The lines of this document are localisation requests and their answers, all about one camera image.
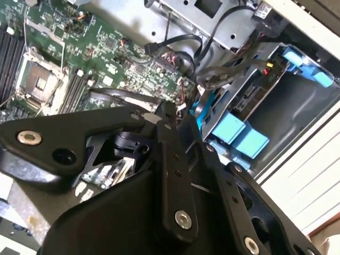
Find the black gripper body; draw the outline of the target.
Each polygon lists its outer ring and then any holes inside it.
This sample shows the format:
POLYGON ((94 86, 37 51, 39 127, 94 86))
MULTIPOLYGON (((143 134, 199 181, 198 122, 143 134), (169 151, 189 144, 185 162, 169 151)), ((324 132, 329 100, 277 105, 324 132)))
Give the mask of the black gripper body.
POLYGON ((131 177, 83 202, 51 226, 41 254, 238 254, 233 235, 210 173, 191 174, 198 237, 177 244, 159 236, 153 173, 131 177))

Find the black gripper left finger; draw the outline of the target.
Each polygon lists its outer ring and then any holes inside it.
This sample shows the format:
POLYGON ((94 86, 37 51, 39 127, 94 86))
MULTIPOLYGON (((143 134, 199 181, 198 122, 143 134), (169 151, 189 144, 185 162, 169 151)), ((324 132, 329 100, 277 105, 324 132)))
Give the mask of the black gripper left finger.
POLYGON ((131 177, 146 172, 155 176, 159 236, 195 241, 196 206, 173 103, 162 102, 154 114, 133 105, 1 125, 1 172, 44 192, 67 192, 92 167, 124 157, 135 161, 131 177))

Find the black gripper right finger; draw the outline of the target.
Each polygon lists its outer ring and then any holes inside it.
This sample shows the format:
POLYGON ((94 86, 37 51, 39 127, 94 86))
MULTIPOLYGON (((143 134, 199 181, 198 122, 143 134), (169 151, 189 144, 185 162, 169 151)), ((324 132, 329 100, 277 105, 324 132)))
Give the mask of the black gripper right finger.
POLYGON ((177 130, 189 163, 199 232, 217 254, 319 254, 243 167, 220 162, 192 115, 177 130))

